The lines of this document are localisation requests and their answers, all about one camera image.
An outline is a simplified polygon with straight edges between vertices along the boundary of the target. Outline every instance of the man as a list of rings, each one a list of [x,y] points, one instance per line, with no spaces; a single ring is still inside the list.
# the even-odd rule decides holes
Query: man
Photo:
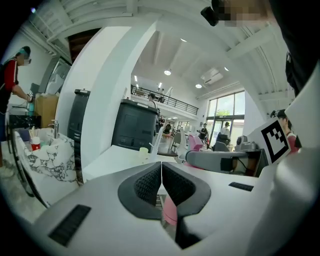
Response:
[[[303,89],[312,74],[320,51],[310,47],[318,41],[318,8],[315,3],[281,0],[212,0],[211,20],[230,21],[276,21],[281,29],[289,54],[286,61],[286,77],[295,95]]]
[[[3,164],[1,142],[6,141],[5,120],[11,93],[21,99],[31,102],[32,98],[25,94],[19,86],[18,67],[30,64],[30,47],[24,46],[11,59],[7,60],[0,68],[0,177],[9,178],[14,172]]]
[[[197,132],[200,133],[199,138],[204,141],[206,139],[206,135],[208,135],[207,124],[204,123],[203,128]]]
[[[227,135],[228,138],[230,138],[230,130],[228,129],[229,126],[229,122],[225,122],[224,127],[220,130],[221,135]]]
[[[164,126],[164,123],[166,122],[166,120],[164,119],[164,116],[161,115],[160,116],[160,120],[159,120],[159,128],[161,128],[162,126]]]
[[[164,103],[165,102],[165,97],[164,97],[165,89],[162,88],[160,94],[161,94],[161,97],[159,98],[158,102]]]
[[[276,116],[279,118],[284,134],[288,138],[291,148],[289,155],[298,152],[299,148],[295,146],[297,136],[291,131],[292,124],[285,113],[285,109],[279,110]]]
[[[150,93],[149,97],[148,97],[149,102],[148,102],[147,105],[149,107],[151,107],[151,108],[158,109],[158,106],[157,106],[157,104],[155,102],[155,98],[156,98],[155,94],[154,93]]]

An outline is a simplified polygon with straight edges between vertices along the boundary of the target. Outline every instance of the trash can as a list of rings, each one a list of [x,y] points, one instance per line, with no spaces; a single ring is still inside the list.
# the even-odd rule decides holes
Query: trash can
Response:
[[[151,152],[158,109],[148,105],[122,99],[116,117],[112,136],[112,145],[136,150],[147,148]]]

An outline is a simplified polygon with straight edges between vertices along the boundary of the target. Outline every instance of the sink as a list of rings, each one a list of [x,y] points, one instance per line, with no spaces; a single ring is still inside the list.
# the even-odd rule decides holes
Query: sink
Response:
[[[62,134],[58,133],[58,138],[54,138],[54,129],[53,128],[43,128],[38,130],[38,137],[40,138],[40,143],[45,146],[53,146],[59,143],[63,143]]]
[[[46,206],[50,206],[77,189],[74,140],[63,134],[54,138],[53,128],[38,130],[41,148],[32,151],[15,131],[20,163]]]

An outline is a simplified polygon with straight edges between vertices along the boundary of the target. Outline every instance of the pink chair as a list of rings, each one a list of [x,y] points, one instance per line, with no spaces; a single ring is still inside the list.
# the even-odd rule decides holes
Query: pink chair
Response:
[[[204,145],[198,136],[192,136],[190,134],[188,137],[188,140],[189,140],[188,151],[199,151]],[[194,167],[187,162],[184,162],[184,165],[189,167]],[[177,225],[177,219],[178,219],[177,207],[169,195],[167,195],[165,198],[162,214],[163,214],[164,220],[168,222],[170,225],[172,226]]]
[[[198,136],[193,136],[189,134],[188,140],[188,151],[199,151],[204,145]]]

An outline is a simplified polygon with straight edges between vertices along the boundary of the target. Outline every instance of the cardboard box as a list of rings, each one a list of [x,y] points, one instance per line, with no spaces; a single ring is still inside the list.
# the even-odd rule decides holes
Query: cardboard box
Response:
[[[41,127],[52,128],[48,126],[53,123],[56,117],[56,109],[59,97],[51,94],[37,93],[34,101],[34,111],[41,116]]]

